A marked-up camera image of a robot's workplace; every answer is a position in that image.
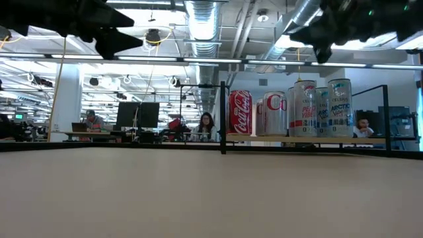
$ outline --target person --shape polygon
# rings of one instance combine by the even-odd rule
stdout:
[[[94,110],[87,110],[87,119],[83,121],[87,125],[88,132],[101,132],[104,129],[104,121],[100,116],[96,116]]]
[[[200,125],[192,131],[192,141],[218,141],[217,128],[210,113],[205,112],[201,115]]]
[[[12,125],[7,115],[0,114],[0,141],[15,140],[12,131]]]
[[[358,138],[368,138],[373,135],[374,131],[369,127],[369,120],[362,118],[357,120],[357,125],[354,126],[354,133]]]

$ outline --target shelf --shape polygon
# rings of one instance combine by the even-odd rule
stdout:
[[[385,143],[384,138],[300,138],[284,136],[236,136],[226,135],[227,141],[265,141],[265,142],[290,142],[290,143],[359,143],[376,144]]]

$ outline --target laptop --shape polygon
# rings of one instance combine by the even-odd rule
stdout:
[[[72,132],[87,132],[87,125],[85,123],[72,122]]]

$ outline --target white soda can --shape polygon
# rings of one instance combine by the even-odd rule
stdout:
[[[327,87],[316,88],[317,137],[327,137],[329,94]]]
[[[289,136],[295,136],[295,101],[293,98],[293,87],[288,89],[288,128]]]
[[[263,99],[260,98],[256,102],[256,136],[263,136]]]
[[[352,136],[354,135],[354,123],[350,80],[330,80],[328,82],[328,92],[328,135],[335,138],[352,138]]]
[[[316,82],[298,81],[294,84],[295,136],[315,137],[316,132]]]
[[[264,135],[286,136],[287,101],[284,92],[269,92],[263,98]]]

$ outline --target woman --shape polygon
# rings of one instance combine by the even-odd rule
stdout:
[[[354,133],[358,138],[368,138],[374,131],[369,127],[369,121],[362,118],[357,121],[357,126],[354,126]]]
[[[218,141],[217,137],[217,128],[214,126],[212,116],[208,112],[203,113],[201,115],[200,125],[192,131],[192,141]]]

